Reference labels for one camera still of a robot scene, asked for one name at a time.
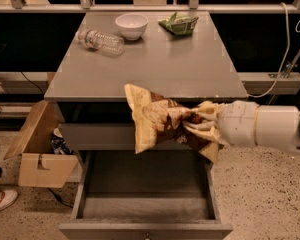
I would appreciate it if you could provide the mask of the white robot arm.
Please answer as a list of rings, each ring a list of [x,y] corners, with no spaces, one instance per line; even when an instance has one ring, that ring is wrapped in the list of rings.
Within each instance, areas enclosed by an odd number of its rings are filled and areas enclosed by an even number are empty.
[[[197,136],[211,133],[222,144],[236,147],[270,147],[300,155],[300,111],[294,106],[259,105],[235,101],[215,107],[194,109],[207,122],[183,126]]]

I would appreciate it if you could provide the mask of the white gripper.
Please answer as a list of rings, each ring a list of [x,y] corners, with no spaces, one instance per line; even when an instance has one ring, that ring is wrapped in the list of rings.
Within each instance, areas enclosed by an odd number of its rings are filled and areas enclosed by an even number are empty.
[[[254,102],[234,101],[223,103],[204,101],[191,109],[195,122],[216,121],[193,124],[183,121],[183,127],[194,135],[223,144],[224,140],[237,147],[255,147],[255,115],[259,105]]]

